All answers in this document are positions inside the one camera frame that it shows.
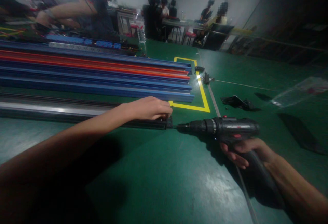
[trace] hand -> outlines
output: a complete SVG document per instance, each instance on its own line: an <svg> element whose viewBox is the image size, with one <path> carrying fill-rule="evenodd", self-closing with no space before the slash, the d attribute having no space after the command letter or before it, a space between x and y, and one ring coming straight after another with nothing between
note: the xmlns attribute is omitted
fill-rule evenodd
<svg viewBox="0 0 328 224"><path fill-rule="evenodd" d="M155 97L145 97L131 103L124 104L125 111L132 120L156 120L159 117L169 116L173 110L170 103Z"/></svg>
<svg viewBox="0 0 328 224"><path fill-rule="evenodd" d="M40 11L35 18L35 22L40 23L43 26L50 27L49 16L44 11Z"/></svg>
<svg viewBox="0 0 328 224"><path fill-rule="evenodd" d="M249 166L249 163L246 159L237 155L236 153L230 152L228 146L225 143L220 143L221 149L224 154L232 161L235 165L241 169L246 169ZM234 149L239 153L246 153L251 150L254 150L259 156L260 160L264 163L273 163L277 154L270 149L270 147L259 138L248 139L240 141L235 144Z"/></svg>

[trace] plastic water bottle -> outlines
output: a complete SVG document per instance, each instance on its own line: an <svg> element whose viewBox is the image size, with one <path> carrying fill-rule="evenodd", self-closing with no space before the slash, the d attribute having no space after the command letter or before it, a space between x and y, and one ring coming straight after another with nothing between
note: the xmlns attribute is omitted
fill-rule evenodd
<svg viewBox="0 0 328 224"><path fill-rule="evenodd" d="M136 24L140 43L146 42L145 21L141 15L141 9L137 9Z"/></svg>
<svg viewBox="0 0 328 224"><path fill-rule="evenodd" d="M271 103L286 108L328 90L328 81L321 77L309 77L294 87L275 96Z"/></svg>

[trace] red aluminum profile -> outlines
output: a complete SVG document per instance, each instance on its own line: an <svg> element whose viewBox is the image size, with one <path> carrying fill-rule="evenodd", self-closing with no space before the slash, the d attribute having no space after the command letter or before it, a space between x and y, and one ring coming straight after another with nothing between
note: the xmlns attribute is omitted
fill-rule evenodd
<svg viewBox="0 0 328 224"><path fill-rule="evenodd" d="M25 52L13 52L13 51L5 51L0 50L2 59L8 60L17 60L17 59L24 59L24 60L37 60L41 61L41 59L45 62L58 62L58 63L70 63L70 64L79 64L85 66L98 66L98 67L113 67L115 69L127 69L127 70L140 70L145 72L152 72L152 73L162 73L162 74L171 74L171 75L180 75L180 76L187 76L188 72L180 71L180 70L171 70L171 69L163 69L163 68L153 68L153 67L142 67L136 65L128 65L128 64L119 64L119 63L108 63L108 62L99 62L99 61L91 61L85 59L77 59L77 58L69 58L69 57L60 57L60 56L49 56L49 55L39 55L39 54L31 54Z"/></svg>

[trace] drill handle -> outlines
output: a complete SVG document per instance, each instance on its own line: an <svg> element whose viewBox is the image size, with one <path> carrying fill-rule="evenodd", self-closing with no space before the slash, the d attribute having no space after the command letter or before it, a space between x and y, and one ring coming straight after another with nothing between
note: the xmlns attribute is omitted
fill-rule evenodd
<svg viewBox="0 0 328 224"><path fill-rule="evenodd" d="M246 140L249 138L250 136L248 136L248 134L242 134L239 138L234 139L232 139L231 137L221 137L220 141L227 144L230 151L236 153L237 155L243 157L248 161L249 167L255 172L255 175L258 180L274 193L277 203L282 209L284 209L285 202L280 194L276 182L274 181L270 173L267 171L267 169L263 165L263 162L260 160L256 152L251 150L250 152L239 153L233 148L233 146L239 141Z"/></svg>
<svg viewBox="0 0 328 224"><path fill-rule="evenodd" d="M262 161L260 160L256 152L251 150L250 152L246 152L246 153L238 153L236 151L235 153L245 158L249 162L249 165L255 171L255 175L268 189L270 189L274 193L278 204L282 209L284 209L285 202L280 194L276 182L274 181L270 173L267 171L267 169L263 165Z"/></svg>

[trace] cordless drill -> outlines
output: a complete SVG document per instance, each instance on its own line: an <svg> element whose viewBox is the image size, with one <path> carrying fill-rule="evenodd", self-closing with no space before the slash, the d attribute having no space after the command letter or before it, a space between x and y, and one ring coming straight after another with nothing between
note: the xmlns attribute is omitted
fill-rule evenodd
<svg viewBox="0 0 328 224"><path fill-rule="evenodd" d="M239 141L256 136L260 132L258 123L254 120L243 118L215 117L213 119L197 120L187 124L177 125L177 130L190 133L208 133L218 142L228 145L229 150L235 152L249 162L249 166L255 171L259 181L272 191L277 203L281 208L285 208L285 203L280 195L275 181L264 167L255 151L238 153L234 150L234 145Z"/></svg>

